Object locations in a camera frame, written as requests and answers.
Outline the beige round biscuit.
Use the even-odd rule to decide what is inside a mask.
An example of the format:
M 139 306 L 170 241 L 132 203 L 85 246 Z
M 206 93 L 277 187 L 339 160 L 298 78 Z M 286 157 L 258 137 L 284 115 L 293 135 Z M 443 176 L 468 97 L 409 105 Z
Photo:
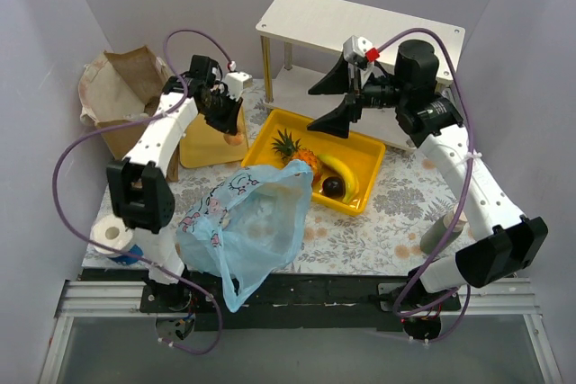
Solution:
M 240 146 L 245 142 L 245 135 L 242 132 L 239 132 L 235 135 L 224 134 L 223 138 L 229 146 L 233 147 Z

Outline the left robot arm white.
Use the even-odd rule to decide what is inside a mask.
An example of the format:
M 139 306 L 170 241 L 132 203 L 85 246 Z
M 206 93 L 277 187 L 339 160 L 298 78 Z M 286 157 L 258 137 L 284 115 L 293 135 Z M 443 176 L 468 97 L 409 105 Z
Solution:
M 185 310 L 192 292 L 179 280 L 186 267 L 167 227 L 176 207 L 166 179 L 170 160 L 198 115 L 218 132 L 237 133 L 241 95 L 250 79 L 234 69 L 223 74 L 216 60 L 194 55 L 187 71 L 162 86 L 153 120 L 137 143 L 106 168 L 113 214 L 137 236 L 151 294 L 171 311 Z

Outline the toy pineapple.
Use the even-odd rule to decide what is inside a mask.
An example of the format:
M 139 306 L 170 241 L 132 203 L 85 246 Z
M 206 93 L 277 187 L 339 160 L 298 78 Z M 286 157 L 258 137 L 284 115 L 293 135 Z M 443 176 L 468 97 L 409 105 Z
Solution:
M 322 163 L 319 157 L 310 149 L 303 147 L 301 140 L 294 139 L 293 134 L 287 129 L 278 130 L 277 133 L 278 136 L 273 139 L 272 149 L 283 163 L 287 165 L 293 160 L 300 160 L 310 167 L 313 174 L 312 182 L 319 181 L 322 175 Z

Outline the blue plastic grocery bag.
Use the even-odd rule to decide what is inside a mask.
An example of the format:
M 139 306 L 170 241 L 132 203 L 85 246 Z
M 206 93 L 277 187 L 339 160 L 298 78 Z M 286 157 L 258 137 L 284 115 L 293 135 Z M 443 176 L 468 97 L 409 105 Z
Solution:
M 313 174 L 296 160 L 279 169 L 239 169 L 187 211 L 176 230 L 183 262 L 221 279 L 223 298 L 237 312 L 273 271 L 302 247 Z

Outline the brown paper bag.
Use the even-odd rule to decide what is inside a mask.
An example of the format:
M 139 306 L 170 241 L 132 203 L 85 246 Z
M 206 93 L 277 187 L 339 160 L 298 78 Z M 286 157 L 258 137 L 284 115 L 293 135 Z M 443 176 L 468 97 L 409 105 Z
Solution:
M 105 51 L 85 65 L 79 80 L 80 121 L 102 129 L 151 117 L 170 76 L 164 60 L 147 46 L 122 54 Z

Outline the dark brown chocolate bun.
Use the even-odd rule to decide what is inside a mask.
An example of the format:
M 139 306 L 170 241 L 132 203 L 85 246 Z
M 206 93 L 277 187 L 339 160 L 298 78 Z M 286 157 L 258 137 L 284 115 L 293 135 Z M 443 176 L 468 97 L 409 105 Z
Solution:
M 330 199 L 339 200 L 346 194 L 346 185 L 338 176 L 326 177 L 322 182 L 320 192 Z

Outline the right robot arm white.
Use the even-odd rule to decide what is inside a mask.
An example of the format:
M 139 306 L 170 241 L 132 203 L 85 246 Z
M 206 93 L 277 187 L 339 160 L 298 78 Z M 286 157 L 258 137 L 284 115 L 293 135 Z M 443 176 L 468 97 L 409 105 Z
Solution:
M 455 106 L 437 91 L 439 60 L 424 40 L 405 40 L 397 48 L 394 72 L 376 77 L 380 53 L 368 40 L 352 36 L 337 64 L 310 90 L 343 94 L 332 112 L 309 124 L 310 131 L 347 138 L 363 109 L 392 107 L 400 128 L 436 166 L 454 195 L 456 213 L 465 215 L 474 244 L 450 257 L 422 264 L 403 287 L 386 300 L 394 308 L 407 302 L 428 309 L 464 285 L 484 287 L 527 268 L 535 259 L 548 227 L 515 205 L 473 149 L 473 135 Z

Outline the yellow banana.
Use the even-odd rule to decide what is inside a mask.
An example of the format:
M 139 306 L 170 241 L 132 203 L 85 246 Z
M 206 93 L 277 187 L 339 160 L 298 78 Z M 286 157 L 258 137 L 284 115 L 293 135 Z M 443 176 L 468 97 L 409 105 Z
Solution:
M 335 156 L 319 154 L 318 159 L 334 172 L 340 175 L 345 184 L 345 193 L 342 202 L 349 204 L 359 192 L 360 182 L 356 173 L 342 160 Z

